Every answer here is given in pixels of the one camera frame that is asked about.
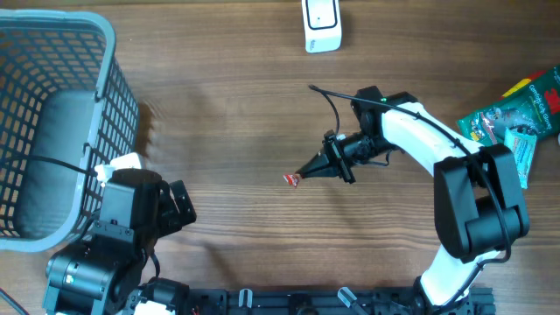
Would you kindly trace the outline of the red Nescafe coffee stick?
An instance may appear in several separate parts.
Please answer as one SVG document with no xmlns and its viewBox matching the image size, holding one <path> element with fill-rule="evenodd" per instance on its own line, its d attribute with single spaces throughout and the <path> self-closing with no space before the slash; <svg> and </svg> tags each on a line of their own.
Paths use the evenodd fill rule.
<svg viewBox="0 0 560 315">
<path fill-rule="evenodd" d="M 301 180 L 301 177 L 299 174 L 297 173 L 293 173 L 293 174 L 284 174 L 283 175 L 284 180 L 292 187 L 297 188 L 298 184 Z"/>
</svg>

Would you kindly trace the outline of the mint green tissue pack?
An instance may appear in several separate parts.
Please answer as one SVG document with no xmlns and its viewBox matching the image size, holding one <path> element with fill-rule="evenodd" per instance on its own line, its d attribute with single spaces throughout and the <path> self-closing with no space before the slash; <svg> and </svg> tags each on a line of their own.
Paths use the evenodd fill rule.
<svg viewBox="0 0 560 315">
<path fill-rule="evenodd" d="M 537 136 L 506 129 L 504 144 L 513 152 L 522 189 L 528 188 L 529 172 L 536 150 Z"/>
</svg>

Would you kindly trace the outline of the red sauce bottle green cap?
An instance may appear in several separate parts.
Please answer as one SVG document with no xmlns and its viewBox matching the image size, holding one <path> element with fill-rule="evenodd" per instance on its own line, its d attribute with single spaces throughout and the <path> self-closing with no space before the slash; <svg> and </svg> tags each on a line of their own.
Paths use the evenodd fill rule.
<svg viewBox="0 0 560 315">
<path fill-rule="evenodd" d="M 529 76 L 523 78 L 522 80 L 520 80 L 519 82 L 517 82 L 515 85 L 513 85 L 508 91 L 506 91 L 500 98 L 504 99 L 509 97 L 510 95 L 514 94 L 515 92 L 517 92 L 518 90 L 520 90 L 521 88 L 527 86 L 530 82 L 538 79 L 539 77 L 541 77 L 542 75 L 545 74 L 545 71 L 537 71 L 535 73 L 530 74 Z"/>
</svg>

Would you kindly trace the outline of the green 3M gloves package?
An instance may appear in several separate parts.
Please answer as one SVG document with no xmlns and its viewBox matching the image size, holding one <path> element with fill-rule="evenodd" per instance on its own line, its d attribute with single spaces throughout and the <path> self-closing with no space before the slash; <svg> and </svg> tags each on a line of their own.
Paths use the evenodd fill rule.
<svg viewBox="0 0 560 315">
<path fill-rule="evenodd" d="M 503 143 L 506 129 L 542 139 L 559 132 L 559 67 L 504 99 L 457 120 L 460 133 L 485 146 Z"/>
</svg>

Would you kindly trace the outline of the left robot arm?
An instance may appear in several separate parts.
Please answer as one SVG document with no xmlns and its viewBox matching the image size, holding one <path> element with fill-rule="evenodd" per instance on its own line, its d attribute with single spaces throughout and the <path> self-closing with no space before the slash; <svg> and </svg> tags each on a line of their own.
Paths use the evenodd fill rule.
<svg viewBox="0 0 560 315">
<path fill-rule="evenodd" d="M 121 169 L 105 185 L 101 208 L 45 269 L 48 314 L 116 314 L 140 284 L 159 239 L 196 221 L 183 181 Z"/>
</svg>

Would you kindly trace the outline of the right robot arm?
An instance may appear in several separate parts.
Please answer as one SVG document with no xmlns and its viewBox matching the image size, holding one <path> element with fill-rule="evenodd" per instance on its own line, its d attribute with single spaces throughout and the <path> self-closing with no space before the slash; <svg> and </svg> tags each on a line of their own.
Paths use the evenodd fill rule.
<svg viewBox="0 0 560 315">
<path fill-rule="evenodd" d="M 410 314 L 454 312 L 473 302 L 470 287 L 487 265 L 503 264 L 513 243 L 529 232 L 529 214 L 513 152 L 461 136 L 430 115 L 407 92 L 385 96 L 376 86 L 347 95 L 360 125 L 324 134 L 322 147 L 285 176 L 290 186 L 310 178 L 355 181 L 353 168 L 400 150 L 433 178 L 434 224 L 440 247 L 403 308 Z"/>
</svg>

